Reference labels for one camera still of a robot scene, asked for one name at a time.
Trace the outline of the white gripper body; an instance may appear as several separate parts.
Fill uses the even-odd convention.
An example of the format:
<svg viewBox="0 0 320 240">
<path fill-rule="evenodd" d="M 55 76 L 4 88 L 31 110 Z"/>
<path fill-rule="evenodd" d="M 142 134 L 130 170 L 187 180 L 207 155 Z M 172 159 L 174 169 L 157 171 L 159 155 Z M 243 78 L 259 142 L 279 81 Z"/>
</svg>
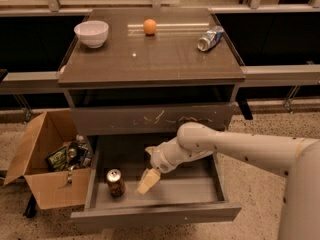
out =
<svg viewBox="0 0 320 240">
<path fill-rule="evenodd" d="M 169 173 L 186 161 L 187 150 L 180 146 L 176 138 L 155 147 L 155 152 L 150 156 L 150 164 L 160 173 Z"/>
</svg>

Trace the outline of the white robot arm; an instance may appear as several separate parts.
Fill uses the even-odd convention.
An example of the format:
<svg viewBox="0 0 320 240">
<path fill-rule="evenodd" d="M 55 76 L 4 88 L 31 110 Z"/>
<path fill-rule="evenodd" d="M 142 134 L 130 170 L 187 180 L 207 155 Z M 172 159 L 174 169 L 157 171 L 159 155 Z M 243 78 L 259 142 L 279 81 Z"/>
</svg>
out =
<svg viewBox="0 0 320 240">
<path fill-rule="evenodd" d="M 221 132 L 188 122 L 180 126 L 175 138 L 146 151 L 151 167 L 139 182 L 140 194 L 178 165 L 215 152 L 273 173 L 286 172 L 278 240 L 320 240 L 319 139 Z"/>
</svg>

